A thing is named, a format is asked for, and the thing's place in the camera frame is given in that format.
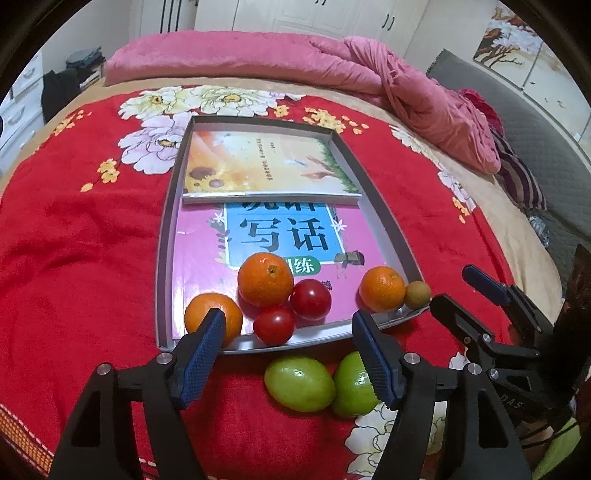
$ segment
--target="pink book cover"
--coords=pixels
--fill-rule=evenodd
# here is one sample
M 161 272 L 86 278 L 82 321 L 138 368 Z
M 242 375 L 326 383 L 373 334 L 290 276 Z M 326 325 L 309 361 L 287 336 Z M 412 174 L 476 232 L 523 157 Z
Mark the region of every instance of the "pink book cover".
M 184 310 L 200 293 L 235 299 L 245 314 L 242 334 L 252 333 L 256 310 L 238 295 L 238 269 L 256 252 L 283 257 L 295 281 L 315 278 L 331 292 L 321 322 L 350 320 L 362 307 L 357 290 L 364 273 L 385 265 L 357 206 L 322 203 L 227 203 L 180 205 L 173 255 L 173 338 L 185 333 Z

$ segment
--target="green fruit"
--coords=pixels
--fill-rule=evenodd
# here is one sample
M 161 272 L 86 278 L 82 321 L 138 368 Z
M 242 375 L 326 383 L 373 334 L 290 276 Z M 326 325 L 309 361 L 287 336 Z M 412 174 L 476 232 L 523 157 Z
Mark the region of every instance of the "green fruit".
M 366 415 L 378 404 L 359 352 L 343 358 L 334 381 L 336 396 L 331 406 L 339 417 Z
M 423 281 L 415 280 L 407 285 L 404 303 L 411 310 L 418 310 L 431 301 L 431 287 Z
M 286 356 L 271 362 L 265 370 L 265 386 L 284 407 L 295 411 L 319 411 L 335 397 L 335 383 L 318 360 Z

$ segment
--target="tangerine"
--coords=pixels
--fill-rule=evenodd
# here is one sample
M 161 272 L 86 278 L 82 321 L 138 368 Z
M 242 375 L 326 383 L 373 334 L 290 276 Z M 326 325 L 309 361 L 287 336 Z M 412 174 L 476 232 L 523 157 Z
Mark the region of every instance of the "tangerine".
M 398 310 L 404 304 L 404 279 L 385 265 L 370 268 L 361 279 L 359 296 L 375 312 Z
M 294 276 L 285 260 L 266 252 L 248 257 L 238 270 L 238 291 L 255 307 L 281 305 L 294 289 Z
M 236 302 L 221 293 L 202 293 L 197 295 L 185 309 L 185 328 L 193 333 L 201 325 L 209 309 L 220 309 L 226 316 L 226 335 L 223 345 L 228 346 L 240 335 L 242 330 L 242 310 Z

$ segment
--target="book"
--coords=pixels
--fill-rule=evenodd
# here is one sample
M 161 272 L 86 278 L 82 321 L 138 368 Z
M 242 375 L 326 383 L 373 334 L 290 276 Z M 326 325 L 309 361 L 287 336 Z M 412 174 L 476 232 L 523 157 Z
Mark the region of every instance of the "book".
M 320 139 L 244 131 L 195 131 L 183 203 L 356 204 L 359 190 Z
M 357 205 L 321 203 L 226 203 L 181 205 L 174 239 L 171 291 L 172 335 L 185 333 L 184 311 L 204 292 L 236 300 L 252 333 L 257 310 L 238 294 L 238 270 L 257 252 L 285 259 L 295 281 L 315 278 L 330 290 L 332 308 L 322 322 L 298 320 L 297 327 L 350 320 L 363 308 L 357 290 L 363 275 L 387 263 Z M 398 271 L 402 268 L 392 265 Z

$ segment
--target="tomato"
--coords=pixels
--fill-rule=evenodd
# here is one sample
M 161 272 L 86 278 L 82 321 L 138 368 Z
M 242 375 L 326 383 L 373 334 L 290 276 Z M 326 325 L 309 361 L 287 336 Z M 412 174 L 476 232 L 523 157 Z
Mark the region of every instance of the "tomato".
M 304 320 L 317 322 L 330 311 L 332 297 L 321 282 L 307 278 L 295 284 L 290 297 L 290 307 Z
M 280 346 L 294 334 L 296 321 L 290 309 L 275 305 L 262 309 L 252 324 L 252 330 L 268 346 Z

